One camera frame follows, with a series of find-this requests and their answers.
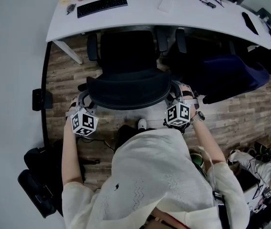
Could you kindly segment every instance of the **cable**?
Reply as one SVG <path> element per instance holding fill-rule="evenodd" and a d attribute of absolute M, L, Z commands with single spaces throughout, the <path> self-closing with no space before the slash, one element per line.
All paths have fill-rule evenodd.
<path fill-rule="evenodd" d="M 107 146 L 109 149 L 111 149 L 113 152 L 115 152 L 115 150 L 106 142 L 106 140 L 93 139 L 93 138 L 82 136 L 82 137 L 77 137 L 76 143 L 78 142 L 79 139 L 81 139 L 82 142 L 84 142 L 84 143 L 91 143 L 91 142 L 94 142 L 94 141 L 103 142 L 105 146 Z"/>
<path fill-rule="evenodd" d="M 256 160 L 257 160 L 256 157 L 258 157 L 258 156 L 264 156 L 264 155 L 256 155 L 254 158 L 252 158 L 251 160 L 249 160 L 248 165 L 247 165 L 249 168 L 247 168 L 247 170 L 249 171 L 249 169 L 251 168 L 251 161 L 254 159 L 255 160 L 254 161 L 254 171 L 255 171 L 255 174 L 257 174 L 260 177 L 260 179 L 263 181 L 263 183 L 265 183 L 266 187 L 269 187 L 269 185 L 267 185 L 267 183 L 262 179 L 262 177 L 258 173 L 257 167 L 256 167 Z"/>

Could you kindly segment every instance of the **wristwatch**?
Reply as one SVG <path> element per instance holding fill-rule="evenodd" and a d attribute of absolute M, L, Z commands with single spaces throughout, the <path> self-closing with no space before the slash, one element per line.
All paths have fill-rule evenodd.
<path fill-rule="evenodd" d="M 201 111 L 197 111 L 195 116 L 193 118 L 191 118 L 190 124 L 195 123 L 196 121 L 204 121 L 206 118 L 203 115 L 203 113 Z"/>

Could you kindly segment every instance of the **strap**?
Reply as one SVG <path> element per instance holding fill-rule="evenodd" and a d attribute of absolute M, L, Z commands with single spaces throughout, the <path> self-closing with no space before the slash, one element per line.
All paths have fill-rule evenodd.
<path fill-rule="evenodd" d="M 69 109 L 70 109 L 71 107 L 76 107 L 76 102 L 73 102 L 73 103 L 69 106 Z"/>
<path fill-rule="evenodd" d="M 218 204 L 218 214 L 221 222 L 222 229 L 230 229 L 230 223 L 228 218 L 228 212 L 226 204 Z"/>
<path fill-rule="evenodd" d="M 70 117 L 71 115 L 74 115 L 75 113 L 76 113 L 76 109 L 67 111 L 65 112 L 65 117 Z"/>
<path fill-rule="evenodd" d="M 190 92 L 190 91 L 182 91 L 182 95 L 183 95 L 183 97 L 185 97 L 185 96 L 191 96 L 191 97 L 194 97 L 193 93 Z"/>
<path fill-rule="evenodd" d="M 185 104 L 199 104 L 198 99 L 193 98 L 193 99 L 183 99 Z"/>
<path fill-rule="evenodd" d="M 199 108 L 199 102 L 198 102 L 198 99 L 196 98 L 193 98 L 193 99 L 183 99 L 183 102 L 185 104 L 193 104 L 195 109 L 198 109 Z"/>

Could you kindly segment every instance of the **navy blue chair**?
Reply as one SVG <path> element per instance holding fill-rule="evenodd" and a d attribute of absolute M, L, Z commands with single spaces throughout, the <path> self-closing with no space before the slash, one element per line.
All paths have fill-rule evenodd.
<path fill-rule="evenodd" d="M 171 68 L 173 74 L 181 75 L 182 82 L 190 85 L 193 91 L 205 95 L 203 99 L 205 104 L 220 102 L 253 91 L 269 81 L 269 73 L 260 63 L 252 61 L 245 64 L 234 55 L 233 43 L 228 41 L 227 45 L 227 49 L 213 48 L 209 53 L 206 53 L 208 51 L 206 46 L 204 50 L 206 58 L 204 52 L 201 57 L 194 56 L 192 44 L 181 31 L 176 33 L 176 43 L 163 62 Z"/>

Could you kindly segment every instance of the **person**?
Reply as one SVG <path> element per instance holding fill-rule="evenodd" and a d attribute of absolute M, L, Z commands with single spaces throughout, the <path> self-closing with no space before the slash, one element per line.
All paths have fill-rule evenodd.
<path fill-rule="evenodd" d="M 180 87 L 182 91 L 190 92 L 187 86 Z M 207 178 L 193 164 L 178 130 L 146 130 L 146 122 L 142 119 L 138 131 L 126 126 L 124 131 L 119 131 L 129 139 L 120 139 L 121 146 L 112 160 L 111 177 L 96 193 L 83 184 L 76 138 L 68 118 L 62 156 L 62 208 L 66 227 L 223 228 L 213 196 L 213 190 L 216 190 L 225 200 L 229 227 L 246 228 L 249 209 L 240 184 L 193 105 L 190 114 L 197 139 L 204 149 L 202 156 Z"/>

